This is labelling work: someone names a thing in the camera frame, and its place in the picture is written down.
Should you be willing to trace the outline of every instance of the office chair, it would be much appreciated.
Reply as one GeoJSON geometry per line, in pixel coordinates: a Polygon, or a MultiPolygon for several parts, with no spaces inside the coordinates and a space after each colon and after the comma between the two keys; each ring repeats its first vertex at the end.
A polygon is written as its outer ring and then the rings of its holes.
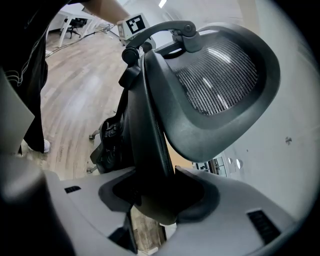
{"type": "Polygon", "coordinates": [[[83,28],[85,25],[87,24],[87,19],[86,18],[75,18],[72,19],[70,22],[70,27],[67,28],[66,32],[70,33],[70,39],[72,38],[72,34],[76,34],[79,37],[81,37],[81,35],[78,33],[78,28],[83,28]]]}

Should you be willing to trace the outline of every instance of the mesh headrest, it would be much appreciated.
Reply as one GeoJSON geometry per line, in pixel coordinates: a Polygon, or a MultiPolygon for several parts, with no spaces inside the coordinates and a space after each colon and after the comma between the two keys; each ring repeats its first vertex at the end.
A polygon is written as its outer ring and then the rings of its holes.
{"type": "Polygon", "coordinates": [[[201,50],[174,57],[150,51],[144,62],[157,120],[172,147],[193,162],[212,159],[246,132],[280,82],[277,57],[261,38],[233,24],[210,29],[201,50]]]}

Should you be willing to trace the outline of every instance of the white ceiling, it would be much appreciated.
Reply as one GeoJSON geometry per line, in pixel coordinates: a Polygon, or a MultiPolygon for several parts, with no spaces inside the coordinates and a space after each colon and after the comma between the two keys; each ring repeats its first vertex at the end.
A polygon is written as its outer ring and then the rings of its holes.
{"type": "MultiPolygon", "coordinates": [[[[161,0],[151,0],[156,5],[161,0]]],[[[212,22],[243,24],[237,0],[167,0],[162,8],[173,20],[190,20],[197,28],[212,22]]]]}

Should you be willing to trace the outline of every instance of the laminate flooring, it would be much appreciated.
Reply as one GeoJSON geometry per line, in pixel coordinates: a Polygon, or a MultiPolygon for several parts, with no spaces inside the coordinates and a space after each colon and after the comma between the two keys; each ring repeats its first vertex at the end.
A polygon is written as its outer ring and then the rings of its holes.
{"type": "MultiPolygon", "coordinates": [[[[77,39],[65,38],[63,43],[77,39]]],[[[59,33],[49,33],[47,48],[54,50],[58,40],[59,33]]],[[[28,159],[56,172],[61,180],[87,175],[87,167],[93,166],[89,134],[115,114],[123,90],[118,84],[126,68],[123,49],[112,33],[96,33],[46,59],[48,79],[41,91],[41,118],[51,150],[41,154],[24,143],[22,153],[28,159]]]]}

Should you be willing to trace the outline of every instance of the black pants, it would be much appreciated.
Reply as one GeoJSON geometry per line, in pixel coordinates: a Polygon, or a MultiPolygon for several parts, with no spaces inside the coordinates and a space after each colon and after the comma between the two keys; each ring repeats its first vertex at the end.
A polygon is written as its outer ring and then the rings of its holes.
{"type": "Polygon", "coordinates": [[[32,114],[34,114],[34,119],[24,136],[24,140],[34,151],[43,153],[45,149],[45,142],[44,133],[42,131],[40,105],[41,99],[39,95],[28,106],[29,110],[32,112],[32,114]]]}

